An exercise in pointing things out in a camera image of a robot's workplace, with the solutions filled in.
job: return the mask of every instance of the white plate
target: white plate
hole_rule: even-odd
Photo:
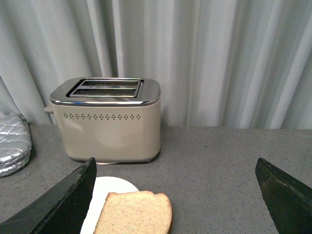
[[[135,191],[138,191],[138,189],[127,180],[109,176],[97,177],[94,184],[92,200],[80,234],[92,234],[94,232],[109,192],[127,193]]]

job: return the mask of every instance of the gray countertop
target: gray countertop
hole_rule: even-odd
[[[31,125],[29,164],[0,178],[0,222],[29,205],[81,162],[64,151],[57,126]],[[312,187],[312,130],[162,127],[161,152],[149,163],[97,166],[139,190],[165,193],[172,234],[277,234],[254,169],[263,157]]]

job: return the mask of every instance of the curtain fold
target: curtain fold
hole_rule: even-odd
[[[151,78],[162,124],[312,128],[312,1],[0,1],[0,111],[74,77]]]

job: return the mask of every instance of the silver oven mitt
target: silver oven mitt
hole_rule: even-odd
[[[0,117],[0,177],[12,174],[29,161],[31,138],[20,116]]]

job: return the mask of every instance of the toaster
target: toaster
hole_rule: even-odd
[[[160,85],[143,78],[74,78],[50,103],[65,151],[97,163],[150,161],[160,151]]]

